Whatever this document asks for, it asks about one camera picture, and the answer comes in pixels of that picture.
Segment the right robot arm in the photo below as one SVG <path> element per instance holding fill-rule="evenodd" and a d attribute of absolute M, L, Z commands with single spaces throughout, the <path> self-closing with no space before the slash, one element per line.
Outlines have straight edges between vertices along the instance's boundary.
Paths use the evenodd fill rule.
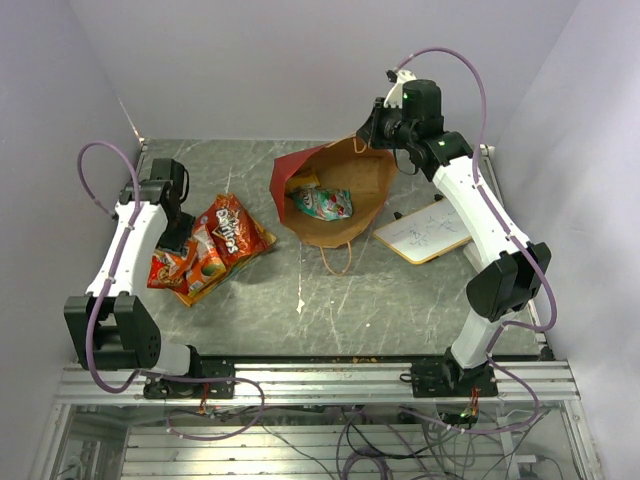
<path fill-rule="evenodd" d="M 481 269 L 466 286 L 469 315 L 440 373 L 442 387 L 459 396 L 486 368 L 501 327 L 538 293 L 551 251 L 545 243 L 532 243 L 508 217 L 468 142 L 445 129 L 437 84 L 408 70 L 390 77 L 392 88 L 375 100 L 357 137 L 374 149 L 406 151 L 415 171 L 452 204 L 478 251 Z"/>

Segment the red paper bag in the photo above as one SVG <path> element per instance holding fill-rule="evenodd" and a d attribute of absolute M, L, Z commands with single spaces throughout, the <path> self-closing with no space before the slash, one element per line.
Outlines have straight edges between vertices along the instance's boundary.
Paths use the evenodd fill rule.
<path fill-rule="evenodd" d="M 392 154 L 355 137 L 274 160 L 270 193 L 279 220 L 298 239 L 319 249 L 352 242 L 382 210 L 396 176 Z"/>

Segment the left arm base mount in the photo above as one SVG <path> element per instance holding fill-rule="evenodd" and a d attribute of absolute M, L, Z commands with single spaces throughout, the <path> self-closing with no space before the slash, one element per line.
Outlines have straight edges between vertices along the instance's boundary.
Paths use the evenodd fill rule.
<path fill-rule="evenodd" d="M 183 377 L 183 381 L 167 376 L 148 378 L 143 388 L 146 400 L 232 399 L 235 390 L 235 368 L 230 360 L 202 357 L 200 366 Z"/>

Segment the teal snack packet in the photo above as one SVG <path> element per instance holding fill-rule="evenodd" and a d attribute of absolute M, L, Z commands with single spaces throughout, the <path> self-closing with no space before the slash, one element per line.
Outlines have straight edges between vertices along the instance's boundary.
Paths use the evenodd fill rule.
<path fill-rule="evenodd" d="M 294 205 L 304 214 L 322 221 L 348 219 L 353 214 L 349 190 L 312 188 L 290 195 Z"/>

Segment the orange cheetos snack bag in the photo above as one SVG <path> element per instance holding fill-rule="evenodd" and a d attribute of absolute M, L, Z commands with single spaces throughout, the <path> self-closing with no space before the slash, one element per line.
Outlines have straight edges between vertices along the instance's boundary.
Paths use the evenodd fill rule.
<path fill-rule="evenodd" d="M 196 228 L 188 240 L 187 253 L 166 253 L 171 288 L 194 297 L 214 280 L 226 273 L 211 233 L 205 225 Z"/>

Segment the red doritos bag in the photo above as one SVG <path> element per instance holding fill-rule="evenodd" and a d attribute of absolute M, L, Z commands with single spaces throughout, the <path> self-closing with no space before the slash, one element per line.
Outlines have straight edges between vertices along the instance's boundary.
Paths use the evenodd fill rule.
<path fill-rule="evenodd" d="M 195 222 L 204 225 L 227 268 L 267 250 L 268 242 L 249 212 L 233 194 L 218 195 Z"/>

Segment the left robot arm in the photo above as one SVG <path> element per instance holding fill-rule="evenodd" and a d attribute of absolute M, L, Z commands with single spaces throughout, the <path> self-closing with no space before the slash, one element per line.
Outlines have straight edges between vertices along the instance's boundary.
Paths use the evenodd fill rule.
<path fill-rule="evenodd" d="M 81 296 L 64 305 L 64 318 L 78 360 L 88 369 L 86 338 L 93 331 L 94 367 L 100 371 L 146 370 L 168 374 L 168 384 L 182 397 L 203 387 L 203 371 L 191 363 L 192 349 L 163 338 L 140 295 L 147 289 L 152 255 L 189 252 L 195 217 L 182 210 L 189 192 L 185 167 L 170 158 L 152 161 L 149 178 L 140 182 L 141 210 L 135 209 L 134 187 L 127 184 L 116 204 L 118 225 L 107 256 Z"/>

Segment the orange honey dijon chip bag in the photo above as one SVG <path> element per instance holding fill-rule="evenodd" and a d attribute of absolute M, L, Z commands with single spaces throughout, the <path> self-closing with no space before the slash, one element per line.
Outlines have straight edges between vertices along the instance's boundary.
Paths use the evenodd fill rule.
<path fill-rule="evenodd" d="M 192 307 L 199 301 L 201 301 L 205 296 L 207 296 L 211 291 L 216 289 L 218 286 L 224 284 L 235 275 L 237 275 L 240 271 L 242 271 L 248 264 L 253 262 L 258 256 L 267 253 L 272 249 L 273 245 L 277 242 L 277 237 L 270 231 L 264 230 L 263 237 L 266 240 L 266 250 L 260 253 L 253 254 L 251 256 L 245 257 L 239 260 L 230 270 L 228 270 L 223 276 L 210 282 L 208 285 L 203 287 L 198 293 L 196 293 L 193 297 L 189 297 L 188 295 L 181 294 L 178 292 L 174 293 L 174 296 L 186 307 Z"/>

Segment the yellow snack packet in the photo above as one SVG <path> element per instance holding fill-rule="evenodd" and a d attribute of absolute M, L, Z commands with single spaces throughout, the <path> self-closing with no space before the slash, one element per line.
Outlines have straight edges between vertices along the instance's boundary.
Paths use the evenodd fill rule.
<path fill-rule="evenodd" d="M 320 185 L 320 180 L 313 169 L 297 172 L 285 182 L 285 194 L 289 195 L 301 189 L 312 189 Z"/>

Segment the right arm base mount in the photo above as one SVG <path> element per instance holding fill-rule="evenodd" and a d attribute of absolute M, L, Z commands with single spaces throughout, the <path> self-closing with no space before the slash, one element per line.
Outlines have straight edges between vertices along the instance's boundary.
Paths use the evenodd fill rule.
<path fill-rule="evenodd" d="M 399 379 L 409 384 L 414 398 L 471 397 L 476 392 L 479 397 L 496 397 L 494 370 L 487 363 L 472 369 L 462 369 L 451 358 L 428 356 L 411 364 L 408 373 Z"/>

